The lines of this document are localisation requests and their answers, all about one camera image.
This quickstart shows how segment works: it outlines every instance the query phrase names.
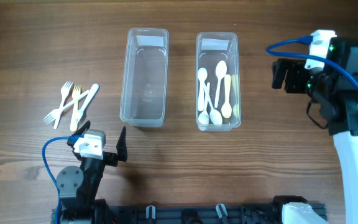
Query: yellow plastic fork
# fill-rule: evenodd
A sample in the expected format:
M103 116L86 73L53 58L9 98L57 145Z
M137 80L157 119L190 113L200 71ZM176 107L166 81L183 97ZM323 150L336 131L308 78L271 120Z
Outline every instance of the yellow plastic fork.
M73 94L71 97L73 97L73 100L77 99L81 95L81 87L79 85L74 86ZM73 106L73 116L71 117L71 123L70 123L70 131L76 131L78 129L78 123L76 122L75 115L78 111L78 102L74 103Z

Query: plastic spoon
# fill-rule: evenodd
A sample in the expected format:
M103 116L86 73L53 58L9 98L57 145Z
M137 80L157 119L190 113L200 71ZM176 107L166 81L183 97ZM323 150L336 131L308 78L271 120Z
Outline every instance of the plastic spoon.
M198 92L197 108L199 111L204 110L204 91L201 83L204 83L208 73L205 68L200 68L197 72L197 78L200 81L200 91Z
M222 105L222 116L224 118L230 118L231 116L231 106L229 103L230 84L231 84L230 75L225 75L224 76L224 104Z
M210 83L207 83L206 84L206 91L209 92L209 86L210 86ZM209 124L209 115L208 115L208 112L206 111L206 109L208 108L208 101L207 99L204 100L204 110L202 113L200 113L200 115L198 116L198 121L201 123L201 124Z
M211 118L212 123L214 124L222 124L222 115L217 111L211 101L211 97L209 97L209 92L207 91L207 87L205 83L203 84L203 89L205 92L205 98L208 100L209 105L211 106L211 112L209 112L209 117Z
M221 92L221 80L226 75L226 72L227 72L226 62L220 61L216 65L216 69L215 69L215 74L218 78L218 85L216 87L216 94L215 94L215 108L218 107L219 94Z

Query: empty plastic container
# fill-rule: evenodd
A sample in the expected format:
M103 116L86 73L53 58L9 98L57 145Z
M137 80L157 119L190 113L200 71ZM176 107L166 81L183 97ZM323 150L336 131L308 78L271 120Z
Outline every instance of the empty plastic container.
M163 124L168 39L165 29L133 28L128 33L120 118L131 126Z
M222 124L201 124L198 116L201 111L197 108L198 93L200 81L197 78L197 72L200 68L205 68L208 77L205 84L210 82L209 95L214 104L218 78L215 74L216 65L220 61L225 61L227 65L227 74L231 76L231 88L229 102L232 113L229 118L223 118ZM221 113L222 105L225 101L224 79L221 81L218 107L215 108ZM208 104L207 112L210 114L211 107ZM230 131L241 124L241 91L240 91L240 66L237 35L228 32L202 32L197 35L196 43L196 120L198 129L202 131Z

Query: wood grain surface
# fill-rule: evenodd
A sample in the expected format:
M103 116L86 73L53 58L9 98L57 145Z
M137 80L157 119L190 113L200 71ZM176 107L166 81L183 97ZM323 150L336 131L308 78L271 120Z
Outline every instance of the wood grain surface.
M115 150L126 125L119 108L133 27L169 31L165 121L156 129L127 127L128 162L106 168L98 198L110 205L184 206L301 195L325 203L330 223L345 222L332 137L306 116L306 95L271 89L276 58L264 49L316 29L358 38L358 1L248 0L0 4L0 223L50 220L57 193L41 148L71 134L71 110L57 130L42 118L58 107L66 81L83 90L100 84L86 119L106 132L106 149ZM209 31L239 38L242 124L230 133L196 126L195 40ZM79 165L64 142L50 145L47 158L55 175Z

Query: white plastic fork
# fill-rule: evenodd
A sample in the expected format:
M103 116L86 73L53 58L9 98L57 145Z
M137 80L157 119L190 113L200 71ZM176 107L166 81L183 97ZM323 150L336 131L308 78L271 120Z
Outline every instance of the white plastic fork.
M81 86L79 85L75 85L74 89L73 89L73 93L71 94L71 97L73 99L79 97L81 95ZM73 115L75 115L75 113L77 113L78 111L78 102L74 103L73 106ZM76 131L78 129L78 124L75 123L75 117L72 116L71 117L71 123L70 123L70 131Z
M81 109L79 109L76 114L73 114L75 117L75 122L78 124L81 121L81 118L84 116L85 110L88 107L89 103L92 101L93 97L96 95L96 92L99 90L99 84L95 83L89 89L89 94L86 97L84 104L82 104Z
M60 115L63 113L63 111L65 111L67 108L71 107L75 102L78 102L80 99L84 98L89 92L90 92L89 90L86 90L78 98L76 98L75 100L71 100L64 107L59 108L59 109L54 109L53 111L51 111L48 115L46 115L44 117L44 122L46 124L49 124L52 121L55 121L57 118L60 117Z
M66 101L68 95L70 94L72 87L73 87L73 82L66 82L63 85L62 89L60 90L60 93L62 94L62 101L60 102L59 108L62 108L64 106L65 101ZM55 125L53 125L54 129L57 129L57 126L59 125L60 117L61 116L56 118Z

